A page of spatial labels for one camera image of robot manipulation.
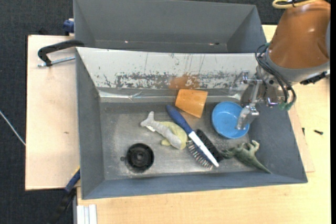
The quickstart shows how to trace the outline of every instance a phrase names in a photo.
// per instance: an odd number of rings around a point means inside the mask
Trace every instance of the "wooden table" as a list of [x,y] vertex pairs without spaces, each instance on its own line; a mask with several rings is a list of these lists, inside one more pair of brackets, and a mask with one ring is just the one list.
[[[274,30],[275,26],[264,26],[268,40]],[[75,62],[36,67],[41,62],[39,48],[69,38],[28,37],[26,190],[63,188],[79,164]],[[68,49],[50,57],[72,54],[73,49]],[[82,200],[78,191],[77,202],[96,204],[99,224],[330,223],[329,85],[324,79],[294,87],[298,100],[290,118],[308,176],[306,184],[95,200]]]

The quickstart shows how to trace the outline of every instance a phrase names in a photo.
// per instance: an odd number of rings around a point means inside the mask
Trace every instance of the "white strip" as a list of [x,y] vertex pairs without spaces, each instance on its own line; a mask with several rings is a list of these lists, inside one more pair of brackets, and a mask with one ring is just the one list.
[[90,224],[97,224],[97,206],[89,205]]
[[200,148],[200,150],[208,157],[208,159],[216,166],[219,167],[218,162],[215,157],[211,154],[208,148],[203,144],[202,140],[197,136],[197,134],[193,131],[188,135],[195,143],[196,146]]
[[84,205],[77,206],[77,224],[85,224]]
[[84,206],[84,216],[85,216],[85,224],[90,224],[90,215],[89,215],[89,207]]

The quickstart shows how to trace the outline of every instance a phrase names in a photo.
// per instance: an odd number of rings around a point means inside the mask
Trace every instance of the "blue bowl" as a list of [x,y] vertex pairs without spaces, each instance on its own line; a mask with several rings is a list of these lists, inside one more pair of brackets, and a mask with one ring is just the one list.
[[243,130],[236,129],[238,117],[242,107],[233,102],[222,102],[215,106],[212,111],[212,125],[216,132],[226,138],[240,138],[244,136],[250,125]]

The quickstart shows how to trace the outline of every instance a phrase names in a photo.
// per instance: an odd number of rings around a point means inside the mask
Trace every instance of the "stuffed fish toy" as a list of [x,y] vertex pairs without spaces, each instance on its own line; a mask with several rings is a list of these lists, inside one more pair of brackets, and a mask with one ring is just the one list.
[[140,123],[142,127],[147,127],[152,132],[157,131],[163,137],[161,145],[170,146],[182,150],[186,147],[188,136],[185,131],[173,122],[159,122],[154,119],[154,111],[148,114],[147,119]]

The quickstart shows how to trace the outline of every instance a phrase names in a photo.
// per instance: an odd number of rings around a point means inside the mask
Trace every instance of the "orange cup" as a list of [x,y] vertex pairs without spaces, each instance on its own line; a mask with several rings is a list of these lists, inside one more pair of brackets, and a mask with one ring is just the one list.
[[180,89],[177,94],[175,106],[192,116],[201,118],[207,91]]

